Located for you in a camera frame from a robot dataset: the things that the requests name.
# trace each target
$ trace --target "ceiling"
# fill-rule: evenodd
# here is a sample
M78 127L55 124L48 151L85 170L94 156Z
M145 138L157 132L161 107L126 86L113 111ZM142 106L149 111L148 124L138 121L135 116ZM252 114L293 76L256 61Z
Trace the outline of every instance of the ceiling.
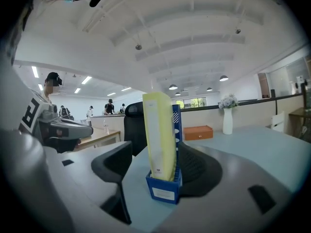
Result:
M95 8L88 3L41 6L29 23L32 37L22 41L17 59L50 62L145 92L157 85L174 97L184 89L195 94L206 93L207 87L219 91L226 82L268 67L307 41L281 0L101 0ZM67 23L73 25L70 33ZM60 57L47 61L38 56L35 48L46 48L42 40L29 50L34 34L49 38L49 52L52 41L62 44ZM74 48L74 64L68 58L62 61L64 51ZM229 81L221 83L221 75ZM178 89L168 90L171 84Z
M90 79L86 84L81 84L86 76L65 71L36 67L39 78L35 78L31 66L13 65L13 68L28 87L38 92L41 92L38 84L44 86L44 81L50 72L57 72L62 79L63 84L60 86L61 95L113 99L122 95L130 95L136 91L134 89L121 91L126 87L94 78ZM81 90L78 93L74 93L77 88L80 88Z

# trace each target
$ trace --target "gray desk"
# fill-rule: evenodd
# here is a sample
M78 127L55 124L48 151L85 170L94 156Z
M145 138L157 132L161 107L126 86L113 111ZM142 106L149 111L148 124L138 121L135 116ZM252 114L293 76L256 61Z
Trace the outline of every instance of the gray desk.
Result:
M311 144L260 126L237 128L232 135L214 132L212 139L188 141L188 144L211 147L252 160L293 193L300 189L310 168ZM145 179L149 170L145 148L133 159L122 182L131 227L145 232L155 229L176 208L151 198Z

